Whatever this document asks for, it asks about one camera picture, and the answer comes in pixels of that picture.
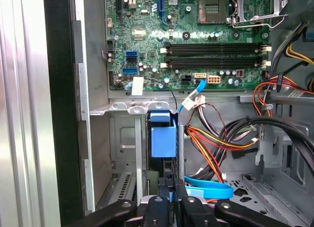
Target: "blue drive latch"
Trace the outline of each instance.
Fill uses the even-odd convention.
[[[152,122],[152,157],[176,157],[177,126],[169,111],[153,111],[150,115]]]

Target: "motherboard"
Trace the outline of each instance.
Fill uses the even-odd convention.
[[[269,13],[270,0],[243,0],[243,18]],[[110,89],[252,89],[271,48],[267,26],[234,28],[234,0],[106,0]]]

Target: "blue sata port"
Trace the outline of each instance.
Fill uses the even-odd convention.
[[[126,57],[137,57],[137,51],[127,51]]]
[[[126,52],[126,61],[128,63],[137,62],[137,52],[136,51],[127,51]]]
[[[125,68],[122,68],[122,74],[125,74],[125,75],[137,74],[137,68],[136,67],[125,67]]]

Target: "ram slot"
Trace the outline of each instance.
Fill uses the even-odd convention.
[[[173,57],[166,62],[169,68],[175,69],[239,69],[258,67],[262,59],[259,57]]]
[[[256,43],[213,43],[213,44],[171,44],[165,43],[167,53],[171,55],[197,55],[197,54],[255,54],[264,47]]]

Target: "green circuit board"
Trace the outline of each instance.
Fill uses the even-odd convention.
[[[135,0],[123,4],[123,0],[106,0],[106,39],[109,85],[112,90],[130,90],[134,76],[144,78],[144,90],[167,88],[193,89],[199,82],[195,73],[219,76],[218,83],[207,84],[205,89],[252,89],[262,80],[261,66],[235,69],[234,67],[161,68],[165,62],[165,43],[216,44],[216,43],[268,43],[268,27],[232,28],[226,23],[233,10],[232,0],[162,0],[163,12],[159,12],[160,0]],[[270,0],[244,0],[244,16],[266,15]],[[136,62],[126,61],[126,52],[137,52]],[[232,54],[224,57],[254,57]],[[137,69],[125,74],[124,68]],[[182,78],[190,76],[189,82]]]

